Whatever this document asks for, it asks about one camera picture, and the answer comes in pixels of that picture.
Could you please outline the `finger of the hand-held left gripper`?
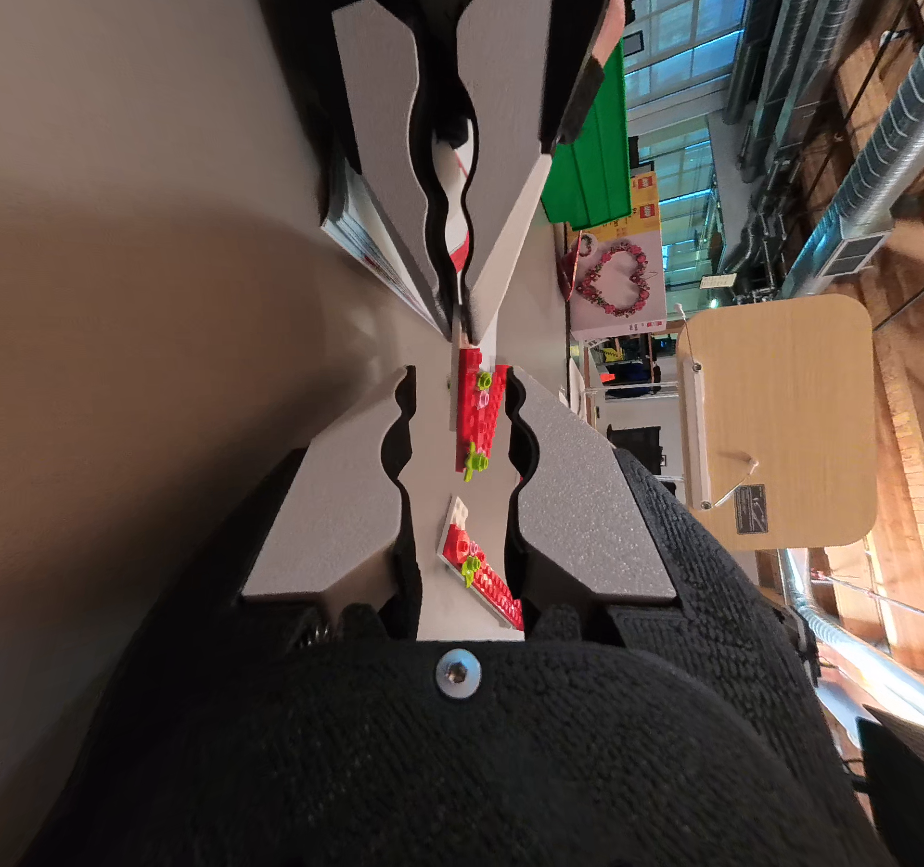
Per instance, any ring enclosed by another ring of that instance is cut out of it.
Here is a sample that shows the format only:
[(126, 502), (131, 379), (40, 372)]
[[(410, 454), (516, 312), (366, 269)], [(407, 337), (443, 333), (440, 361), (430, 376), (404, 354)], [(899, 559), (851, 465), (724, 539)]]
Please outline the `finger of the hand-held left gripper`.
[(475, 115), (463, 198), (463, 311), (475, 345), (499, 311), (551, 168), (539, 132), (551, 12), (552, 0), (472, 0), (456, 28), (458, 77)]
[(332, 22), (362, 176), (422, 305), (453, 336), (455, 270), (448, 200), (433, 160), (433, 108), (421, 30), (378, 0), (358, 0)]

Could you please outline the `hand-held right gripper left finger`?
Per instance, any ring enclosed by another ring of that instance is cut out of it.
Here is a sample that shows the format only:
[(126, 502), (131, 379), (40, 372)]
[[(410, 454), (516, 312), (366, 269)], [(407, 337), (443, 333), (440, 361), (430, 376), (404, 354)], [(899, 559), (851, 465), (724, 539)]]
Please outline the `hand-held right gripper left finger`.
[(330, 623), (362, 604), (387, 630), (419, 628), (422, 576), (401, 481), (416, 410), (416, 369), (402, 366), (311, 441), (243, 599), (305, 601)]

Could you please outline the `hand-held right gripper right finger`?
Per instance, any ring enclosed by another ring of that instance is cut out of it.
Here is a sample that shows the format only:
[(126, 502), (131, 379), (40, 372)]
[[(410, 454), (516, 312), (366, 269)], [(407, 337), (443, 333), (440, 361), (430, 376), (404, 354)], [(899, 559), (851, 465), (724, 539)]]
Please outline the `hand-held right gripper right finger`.
[(505, 538), (514, 597), (535, 611), (672, 604), (675, 585), (607, 438), (517, 366), (505, 413), (517, 474)]

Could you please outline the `green lego baseplate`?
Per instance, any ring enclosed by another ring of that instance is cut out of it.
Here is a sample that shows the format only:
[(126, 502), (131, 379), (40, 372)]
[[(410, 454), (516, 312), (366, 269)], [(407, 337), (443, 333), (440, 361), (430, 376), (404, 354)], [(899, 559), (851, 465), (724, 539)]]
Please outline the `green lego baseplate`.
[(551, 224), (607, 225), (632, 211), (625, 55), (618, 46), (578, 138), (559, 145), (541, 203)]

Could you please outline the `lego instruction booklet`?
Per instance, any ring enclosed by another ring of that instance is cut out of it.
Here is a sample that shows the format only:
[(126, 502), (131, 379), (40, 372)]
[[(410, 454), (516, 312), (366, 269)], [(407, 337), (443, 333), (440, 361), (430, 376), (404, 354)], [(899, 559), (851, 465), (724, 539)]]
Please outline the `lego instruction booklet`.
[(327, 209), (321, 229), (429, 326), (440, 331), (414, 286), (364, 180), (350, 166), (339, 145), (332, 151)]

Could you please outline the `heart picture lego box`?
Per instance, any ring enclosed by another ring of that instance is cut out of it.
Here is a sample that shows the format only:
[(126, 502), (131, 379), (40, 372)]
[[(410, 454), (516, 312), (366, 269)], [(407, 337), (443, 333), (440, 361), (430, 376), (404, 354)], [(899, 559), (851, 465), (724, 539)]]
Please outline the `heart picture lego box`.
[(659, 185), (652, 170), (630, 180), (627, 217), (565, 227), (560, 276), (570, 290), (570, 332), (579, 342), (652, 332), (668, 320)]

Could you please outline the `light wooden hanging panel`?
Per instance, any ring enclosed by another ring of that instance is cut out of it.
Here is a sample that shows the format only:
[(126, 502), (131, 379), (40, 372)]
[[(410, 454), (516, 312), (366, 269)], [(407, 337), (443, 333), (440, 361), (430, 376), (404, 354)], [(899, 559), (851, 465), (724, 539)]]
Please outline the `light wooden hanging panel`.
[(872, 529), (872, 323), (859, 302), (703, 310), (676, 362), (687, 507), (724, 548), (841, 547)]

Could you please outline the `shiny metal ceiling pipe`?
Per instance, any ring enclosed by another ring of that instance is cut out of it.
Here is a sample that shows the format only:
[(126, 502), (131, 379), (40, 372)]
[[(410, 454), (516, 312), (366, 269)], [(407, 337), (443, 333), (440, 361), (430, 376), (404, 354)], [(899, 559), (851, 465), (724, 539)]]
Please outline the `shiny metal ceiling pipe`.
[(923, 726), (923, 679), (912, 669), (846, 630), (819, 608), (810, 588), (808, 551), (777, 550), (787, 604), (805, 620), (817, 642), (838, 653), (859, 677), (859, 686), (885, 711)]

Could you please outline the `white air vent grille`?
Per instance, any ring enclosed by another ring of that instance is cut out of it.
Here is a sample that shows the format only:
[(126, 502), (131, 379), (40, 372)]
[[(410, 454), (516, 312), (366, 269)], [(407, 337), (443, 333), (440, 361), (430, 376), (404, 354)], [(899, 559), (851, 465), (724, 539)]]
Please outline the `white air vent grille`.
[(817, 280), (830, 282), (859, 273), (880, 249), (889, 234), (888, 231), (881, 231), (869, 236), (839, 240), (823, 262), (823, 266), (817, 273)]

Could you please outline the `glass window wall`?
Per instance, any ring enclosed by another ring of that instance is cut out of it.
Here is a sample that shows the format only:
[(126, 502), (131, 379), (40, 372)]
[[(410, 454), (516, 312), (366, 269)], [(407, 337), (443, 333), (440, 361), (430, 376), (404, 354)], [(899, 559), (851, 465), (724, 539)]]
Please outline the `glass window wall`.
[(630, 146), (637, 172), (656, 176), (669, 315), (730, 303), (702, 288), (726, 238), (720, 169), (731, 160), (722, 123), (746, 0), (636, 0), (627, 59)]

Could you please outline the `silver ribbed ventilation duct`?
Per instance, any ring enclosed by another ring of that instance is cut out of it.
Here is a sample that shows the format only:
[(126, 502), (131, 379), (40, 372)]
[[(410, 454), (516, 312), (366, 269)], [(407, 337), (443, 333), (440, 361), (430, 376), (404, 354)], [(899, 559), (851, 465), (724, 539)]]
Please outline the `silver ribbed ventilation duct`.
[(795, 260), (779, 292), (789, 300), (821, 293), (832, 282), (817, 273), (841, 239), (891, 235), (892, 207), (923, 167), (923, 53), (863, 146), (823, 217)]
[(779, 113), (792, 85), (818, 0), (745, 0), (722, 121), (742, 121), (756, 100), (764, 117)]

